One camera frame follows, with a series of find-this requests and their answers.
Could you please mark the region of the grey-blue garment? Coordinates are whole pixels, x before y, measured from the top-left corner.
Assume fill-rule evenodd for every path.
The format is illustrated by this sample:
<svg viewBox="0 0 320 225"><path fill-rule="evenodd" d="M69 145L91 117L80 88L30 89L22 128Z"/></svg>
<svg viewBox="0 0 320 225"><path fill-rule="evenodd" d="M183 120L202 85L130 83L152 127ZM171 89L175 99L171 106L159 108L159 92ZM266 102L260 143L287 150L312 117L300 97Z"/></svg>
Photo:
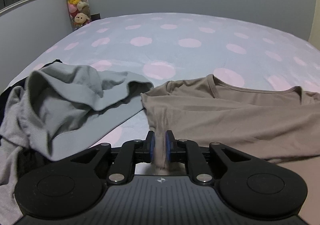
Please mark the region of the grey-blue garment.
<svg viewBox="0 0 320 225"><path fill-rule="evenodd" d="M143 75L53 63L25 83L21 126L30 147L57 161L95 144L142 111Z"/></svg>

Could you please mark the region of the light grey knit garment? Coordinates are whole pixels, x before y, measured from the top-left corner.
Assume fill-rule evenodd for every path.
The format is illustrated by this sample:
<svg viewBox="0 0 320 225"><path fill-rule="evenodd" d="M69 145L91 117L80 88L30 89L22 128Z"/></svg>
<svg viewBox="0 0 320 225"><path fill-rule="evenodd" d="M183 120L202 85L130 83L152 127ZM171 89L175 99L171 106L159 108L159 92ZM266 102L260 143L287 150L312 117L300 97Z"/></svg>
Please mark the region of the light grey knit garment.
<svg viewBox="0 0 320 225"><path fill-rule="evenodd" d="M18 115L22 112L24 93L21 86L12 89L1 124L1 224L14 224L22 217L14 198L14 189L18 181L18 155L22 149L29 148L29 139L18 120Z"/></svg>

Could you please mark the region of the polka dot bed sheet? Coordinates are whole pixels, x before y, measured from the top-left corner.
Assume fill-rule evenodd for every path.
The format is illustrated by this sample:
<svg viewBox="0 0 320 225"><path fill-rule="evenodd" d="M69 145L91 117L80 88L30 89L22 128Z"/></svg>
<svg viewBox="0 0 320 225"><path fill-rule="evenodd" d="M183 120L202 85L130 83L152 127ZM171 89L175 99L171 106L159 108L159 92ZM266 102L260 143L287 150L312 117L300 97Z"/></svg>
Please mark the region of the polka dot bed sheet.
<svg viewBox="0 0 320 225"><path fill-rule="evenodd" d="M153 85L213 74L235 87L319 92L319 51L304 39L236 19L184 13L109 17L67 35L15 80L56 59L131 71Z"/></svg>

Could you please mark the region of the taupe brown shirt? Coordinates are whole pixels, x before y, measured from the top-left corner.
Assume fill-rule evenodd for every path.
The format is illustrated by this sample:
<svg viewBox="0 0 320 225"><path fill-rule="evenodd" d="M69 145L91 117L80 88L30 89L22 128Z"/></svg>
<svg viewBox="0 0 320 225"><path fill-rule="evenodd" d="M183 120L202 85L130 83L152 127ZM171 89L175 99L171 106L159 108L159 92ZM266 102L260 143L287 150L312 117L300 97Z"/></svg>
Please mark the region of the taupe brown shirt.
<svg viewBox="0 0 320 225"><path fill-rule="evenodd" d="M169 81L141 95L156 134L153 168L175 170L165 156L165 132L200 146L217 141L292 170L319 165L319 94L238 88L214 75Z"/></svg>

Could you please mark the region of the black wall socket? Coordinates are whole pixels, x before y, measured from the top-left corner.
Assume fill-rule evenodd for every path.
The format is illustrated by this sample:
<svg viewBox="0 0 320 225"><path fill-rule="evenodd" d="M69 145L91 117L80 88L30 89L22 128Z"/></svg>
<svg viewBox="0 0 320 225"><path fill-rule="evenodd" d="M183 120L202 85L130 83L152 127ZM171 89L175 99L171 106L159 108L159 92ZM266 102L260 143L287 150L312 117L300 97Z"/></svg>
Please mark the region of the black wall socket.
<svg viewBox="0 0 320 225"><path fill-rule="evenodd" d="M91 15L91 21L96 21L96 20L100 20L100 19L101 19L101 16L99 13Z"/></svg>

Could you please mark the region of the cream door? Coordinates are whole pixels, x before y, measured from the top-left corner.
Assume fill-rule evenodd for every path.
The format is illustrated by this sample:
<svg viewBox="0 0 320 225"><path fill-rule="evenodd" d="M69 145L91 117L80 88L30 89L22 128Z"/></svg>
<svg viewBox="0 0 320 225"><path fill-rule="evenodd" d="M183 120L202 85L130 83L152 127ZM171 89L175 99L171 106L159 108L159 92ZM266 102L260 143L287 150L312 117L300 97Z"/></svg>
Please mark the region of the cream door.
<svg viewBox="0 0 320 225"><path fill-rule="evenodd" d="M315 10L314 10L314 15L313 15L313 22L312 22L312 27L311 27L311 32L310 32L310 37L309 37L309 43L312 44L316 49L319 50L320 46L320 1L316 0L315 3Z"/></svg>

